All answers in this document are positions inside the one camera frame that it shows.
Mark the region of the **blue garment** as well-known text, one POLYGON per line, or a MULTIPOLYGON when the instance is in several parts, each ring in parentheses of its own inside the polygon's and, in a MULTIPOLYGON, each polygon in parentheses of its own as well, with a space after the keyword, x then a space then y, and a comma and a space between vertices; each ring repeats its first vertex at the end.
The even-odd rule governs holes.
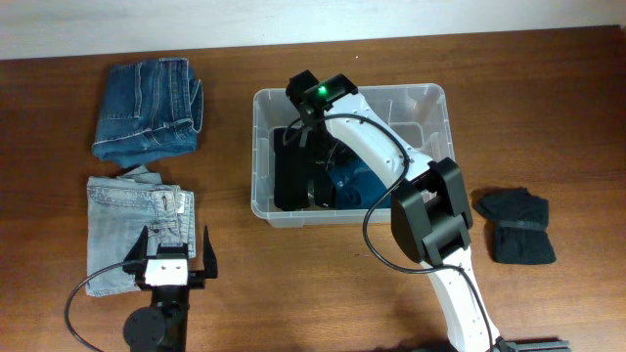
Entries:
POLYGON ((334 166, 329 176, 335 189, 334 208, 338 210, 369 209, 387 190, 361 159, 334 166))

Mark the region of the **black garment with tape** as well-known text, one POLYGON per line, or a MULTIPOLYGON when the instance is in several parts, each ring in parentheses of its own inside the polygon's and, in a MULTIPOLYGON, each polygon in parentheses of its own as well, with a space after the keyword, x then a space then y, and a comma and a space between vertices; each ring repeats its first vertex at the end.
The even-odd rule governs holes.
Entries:
POLYGON ((322 132, 307 132, 289 145, 283 135, 294 128, 278 128, 274 132, 274 204, 284 211, 295 211, 312 204, 335 207, 335 186, 329 175, 330 152, 334 140, 322 132))

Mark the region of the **dark grey garment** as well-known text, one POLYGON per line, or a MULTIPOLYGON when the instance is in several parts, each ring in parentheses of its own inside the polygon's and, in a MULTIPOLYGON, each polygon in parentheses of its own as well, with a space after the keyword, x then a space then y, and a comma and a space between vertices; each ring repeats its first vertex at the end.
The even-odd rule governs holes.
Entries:
POLYGON ((557 261, 549 239, 550 207, 525 188, 485 189, 473 201, 492 229, 491 253, 500 264, 547 265, 557 261))

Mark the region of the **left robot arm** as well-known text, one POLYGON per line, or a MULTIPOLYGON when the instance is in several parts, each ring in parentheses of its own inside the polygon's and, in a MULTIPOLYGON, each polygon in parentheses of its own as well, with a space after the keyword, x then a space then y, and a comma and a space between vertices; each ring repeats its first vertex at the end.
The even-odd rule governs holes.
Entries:
POLYGON ((207 280, 218 277, 215 252, 208 229, 202 235, 201 270, 189 268, 185 242, 161 243, 148 253, 148 229, 144 228, 124 258, 122 270, 133 276, 139 289, 151 294, 147 307, 135 310, 123 327, 123 337, 132 351, 184 351, 190 310, 190 292, 204 289, 207 280))

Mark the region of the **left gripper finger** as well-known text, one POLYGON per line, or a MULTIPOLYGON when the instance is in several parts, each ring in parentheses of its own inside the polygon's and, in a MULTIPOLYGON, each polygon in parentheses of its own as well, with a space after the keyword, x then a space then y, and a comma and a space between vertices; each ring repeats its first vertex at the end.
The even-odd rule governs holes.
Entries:
POLYGON ((148 249, 148 236, 148 228, 144 226, 138 240, 136 240, 124 258, 124 264, 122 266, 124 273, 138 274, 144 271, 148 249))
POLYGON ((202 264, 204 277, 209 280, 218 278, 218 264, 216 254, 209 239, 209 230, 207 226, 203 228, 202 235, 202 264))

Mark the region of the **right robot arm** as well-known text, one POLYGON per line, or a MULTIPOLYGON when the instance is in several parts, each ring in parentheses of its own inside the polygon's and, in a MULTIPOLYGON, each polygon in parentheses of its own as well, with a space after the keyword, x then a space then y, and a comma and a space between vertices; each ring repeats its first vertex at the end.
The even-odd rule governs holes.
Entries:
POLYGON ((453 159, 435 161, 403 140, 341 73, 320 81, 305 70, 291 77, 286 95, 304 128, 343 142, 385 185, 391 233, 417 263, 413 274, 430 279, 447 325, 447 350, 569 350, 565 340, 506 340, 490 319, 472 269, 470 203, 453 159))

